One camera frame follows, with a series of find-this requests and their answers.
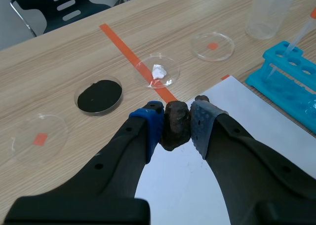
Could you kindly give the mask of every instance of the empty petri dish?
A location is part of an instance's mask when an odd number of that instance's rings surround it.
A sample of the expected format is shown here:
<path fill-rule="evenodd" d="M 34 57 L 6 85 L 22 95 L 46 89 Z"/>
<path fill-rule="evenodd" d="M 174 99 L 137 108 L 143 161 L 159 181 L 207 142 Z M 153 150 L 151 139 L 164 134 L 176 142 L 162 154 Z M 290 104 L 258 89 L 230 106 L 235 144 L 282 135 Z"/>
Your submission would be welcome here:
<path fill-rule="evenodd" d="M 152 71 L 155 65 L 165 70 L 166 73 L 164 77 L 153 79 Z M 165 88 L 178 80 L 180 67 L 167 55 L 163 53 L 153 53 L 138 63 L 135 75 L 137 81 L 144 87 L 153 89 Z"/>
<path fill-rule="evenodd" d="M 17 125 L 11 152 L 23 164 L 44 164 L 65 145 L 68 128 L 56 115 L 37 114 Z"/>
<path fill-rule="evenodd" d="M 199 34 L 191 41 L 193 53 L 205 61 L 223 61 L 234 52 L 232 39 L 220 33 Z"/>
<path fill-rule="evenodd" d="M 110 75 L 89 78 L 77 89 L 75 105 L 89 116 L 102 116 L 115 110 L 122 101 L 122 85 Z"/>

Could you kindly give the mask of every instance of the white floor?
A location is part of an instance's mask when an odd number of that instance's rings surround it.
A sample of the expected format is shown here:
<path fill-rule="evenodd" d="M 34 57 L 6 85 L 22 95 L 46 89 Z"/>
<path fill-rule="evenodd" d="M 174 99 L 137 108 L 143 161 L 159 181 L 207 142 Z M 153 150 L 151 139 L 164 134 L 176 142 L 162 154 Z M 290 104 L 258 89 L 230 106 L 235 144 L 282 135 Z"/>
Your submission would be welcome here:
<path fill-rule="evenodd" d="M 11 0 L 0 0 L 0 50 L 33 38 L 30 31 L 23 24 L 18 15 L 10 6 Z M 93 3 L 102 3 L 113 6 L 117 0 L 90 0 Z M 28 21 L 37 34 L 42 34 L 46 28 L 46 21 L 38 10 L 21 11 L 22 16 Z"/>

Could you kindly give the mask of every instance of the blue test tube rack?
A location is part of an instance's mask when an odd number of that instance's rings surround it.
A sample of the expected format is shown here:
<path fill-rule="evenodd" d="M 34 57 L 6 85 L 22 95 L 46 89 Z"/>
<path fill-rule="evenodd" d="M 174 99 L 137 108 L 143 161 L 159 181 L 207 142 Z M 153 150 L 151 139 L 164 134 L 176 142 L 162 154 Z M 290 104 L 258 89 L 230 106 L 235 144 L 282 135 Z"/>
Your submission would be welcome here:
<path fill-rule="evenodd" d="M 316 64 L 305 59 L 297 47 L 283 57 L 288 45 L 282 41 L 268 49 L 264 64 L 246 83 L 316 133 Z M 277 71 L 269 76 L 273 67 Z"/>

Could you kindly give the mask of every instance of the wooden table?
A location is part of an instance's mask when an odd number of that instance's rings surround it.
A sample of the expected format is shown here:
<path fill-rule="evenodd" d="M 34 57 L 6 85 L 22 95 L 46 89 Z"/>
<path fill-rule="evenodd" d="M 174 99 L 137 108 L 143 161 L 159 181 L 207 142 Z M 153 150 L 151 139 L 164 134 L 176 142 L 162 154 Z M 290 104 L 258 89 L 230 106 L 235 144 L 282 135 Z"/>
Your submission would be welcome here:
<path fill-rule="evenodd" d="M 158 94 L 139 85 L 135 69 L 99 29 L 107 23 L 140 58 L 168 53 L 181 67 L 169 90 L 187 101 L 221 81 L 239 76 L 263 62 L 263 52 L 291 40 L 314 8 L 315 0 L 296 0 L 276 38 L 255 40 L 244 26 L 251 0 L 133 0 L 0 52 L 0 218 L 23 195 L 51 190 L 73 176 L 100 150 L 133 110 Z M 228 60 L 197 59 L 190 40 L 198 33 L 218 31 L 236 45 Z M 316 32 L 300 43 L 316 60 Z M 74 104 L 75 90 L 89 77 L 112 75 L 123 86 L 124 100 L 109 115 L 83 115 Z M 10 154 L 14 129 L 38 113 L 53 113 L 67 123 L 68 140 L 47 163 L 30 167 Z"/>

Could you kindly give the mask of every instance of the plastic pipette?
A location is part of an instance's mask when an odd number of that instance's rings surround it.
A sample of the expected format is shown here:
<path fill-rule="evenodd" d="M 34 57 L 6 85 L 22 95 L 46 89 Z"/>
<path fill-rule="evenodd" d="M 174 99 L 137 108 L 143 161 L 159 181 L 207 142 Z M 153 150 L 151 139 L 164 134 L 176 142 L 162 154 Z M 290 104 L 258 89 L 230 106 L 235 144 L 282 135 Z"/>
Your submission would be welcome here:
<path fill-rule="evenodd" d="M 311 28 L 316 24 L 316 8 L 312 11 L 310 18 L 308 19 L 307 23 L 303 26 L 300 30 L 296 38 L 293 42 L 285 50 L 283 57 L 287 57 L 288 54 L 296 47 L 296 45 L 300 42 L 300 40 L 311 30 Z M 277 70 L 276 67 L 273 67 L 272 71 L 268 75 L 267 79 Z"/>

